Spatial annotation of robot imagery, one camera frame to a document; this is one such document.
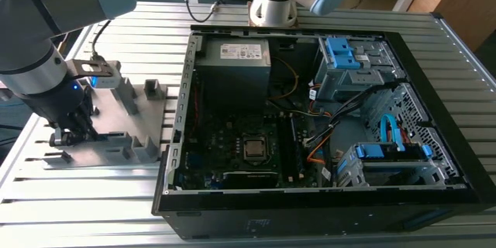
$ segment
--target floor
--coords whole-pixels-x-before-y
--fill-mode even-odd
[[[139,0],[139,1],[151,1],[151,2],[183,2],[183,0]],[[200,3],[214,3],[216,0],[199,0]],[[250,0],[223,0],[226,4],[246,4]],[[71,36],[71,41],[75,40],[76,35]],[[492,71],[494,75],[496,76],[496,32],[488,38],[483,46],[475,52],[478,58],[487,64],[490,70]],[[12,125],[18,127],[23,127],[26,122],[30,118],[32,113],[31,109],[24,105],[20,104],[20,100],[18,98],[11,99],[8,102],[0,101],[0,124],[3,125]],[[19,131],[16,130],[7,130],[0,129],[0,164],[7,156],[16,136],[19,136]]]

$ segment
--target aluminum extrusion table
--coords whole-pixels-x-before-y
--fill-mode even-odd
[[[206,15],[210,8],[210,5],[194,5],[192,11]],[[364,10],[339,10],[330,17],[318,17],[300,10],[299,17],[304,28],[402,33],[496,181],[496,82],[444,20],[430,14]],[[247,21],[246,6],[223,6],[207,24],[244,26]],[[142,2],[135,12],[112,22],[96,46],[108,60],[122,61],[123,75],[132,82],[158,78],[170,86],[163,149],[171,138],[191,24],[183,4]],[[70,57],[90,58],[90,43],[99,28],[84,29]],[[492,239],[496,237],[496,209],[454,217],[402,234],[186,242],[163,218],[151,215],[159,165],[44,170],[36,160],[46,152],[44,145],[35,144],[52,133],[44,124],[44,119],[31,117],[0,168],[3,247],[496,247]]]

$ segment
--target open computer tower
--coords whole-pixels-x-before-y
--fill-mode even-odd
[[[411,231],[495,204],[398,33],[192,30],[154,201],[182,238]]]

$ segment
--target white label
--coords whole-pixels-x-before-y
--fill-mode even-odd
[[[220,46],[222,59],[262,59],[262,45],[223,44]]]
[[[318,98],[318,91],[311,89],[308,93],[308,97],[311,100],[315,100]]]
[[[355,59],[356,60],[366,60],[366,61],[370,61],[370,57],[367,55],[356,55],[355,56]]]
[[[328,171],[328,169],[326,167],[323,167],[322,174],[326,177],[326,179],[330,181],[331,180],[331,172]]]

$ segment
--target wooden cabinet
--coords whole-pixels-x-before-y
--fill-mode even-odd
[[[475,51],[496,29],[496,0],[414,0],[411,12],[439,12]]]

